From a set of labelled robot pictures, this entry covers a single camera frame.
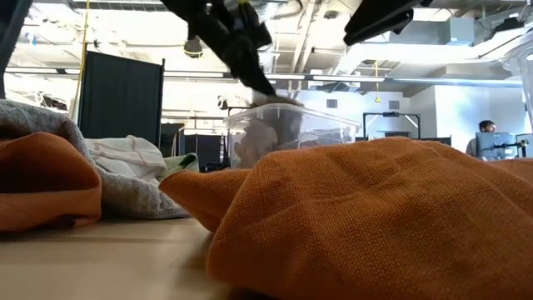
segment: fluorescent light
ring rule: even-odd
[[[382,83],[385,78],[379,77],[361,77],[361,76],[313,76],[313,80],[316,81],[339,81],[339,82],[352,82],[352,83]]]
[[[296,74],[265,74],[267,79],[279,79],[279,80],[303,80],[306,78],[305,75],[296,75]]]
[[[223,78],[224,74],[220,72],[174,72],[165,71],[165,76],[183,77],[183,78]]]
[[[505,87],[519,88],[521,81],[518,80],[495,80],[495,79],[463,79],[463,78],[389,78],[394,83],[427,83],[432,85],[454,85],[467,87]]]
[[[75,3],[86,3],[87,0],[73,0]],[[160,4],[159,2],[148,1],[109,1],[109,0],[91,0],[92,3],[128,3],[128,4]]]
[[[65,69],[66,74],[79,75],[80,69]]]
[[[6,73],[57,74],[56,69],[44,67],[6,67]]]

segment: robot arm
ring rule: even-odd
[[[223,0],[213,0],[207,11],[207,0],[162,0],[167,8],[189,24],[189,28],[230,68],[233,77],[265,95],[276,91],[265,77],[257,49],[271,43],[264,23],[249,2],[240,2],[236,27]],[[415,5],[427,7],[432,0],[362,0],[346,25],[344,42],[351,46],[387,31],[400,34],[413,19]]]
[[[230,68],[235,78],[265,95],[275,95],[276,90],[265,77],[259,63],[257,49],[272,42],[264,23],[248,3],[239,3],[241,26],[237,27],[223,0],[211,2],[207,11],[206,0],[162,0],[163,4],[182,18],[189,29]]]

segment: table surface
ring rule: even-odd
[[[206,275],[210,234],[192,219],[106,221],[0,241],[2,300],[257,298]]]

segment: green cloth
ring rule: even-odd
[[[200,166],[198,166],[198,156],[195,153],[189,153],[180,157],[167,157],[164,158],[165,165],[167,165],[167,171],[158,178],[159,182],[169,177],[173,173],[181,170],[191,170],[200,172]]]

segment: ceiling light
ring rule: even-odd
[[[279,79],[279,80],[303,80],[306,78],[305,75],[296,75],[296,74],[265,74],[267,79]]]
[[[183,46],[183,52],[190,58],[201,58],[203,55],[200,38],[191,26],[187,29],[187,41]]]
[[[464,78],[398,78],[390,77],[394,83],[424,83],[432,85],[451,85],[458,87],[499,87],[499,88],[519,88],[520,80],[495,80],[495,79],[464,79]]]
[[[180,77],[180,78],[223,78],[224,74],[221,72],[174,72],[165,71],[165,76]]]
[[[6,67],[6,73],[57,74],[56,69],[44,67]]]
[[[380,77],[361,77],[361,76],[313,76],[313,80],[316,81],[336,81],[336,82],[349,82],[349,83],[382,83],[385,78]]]

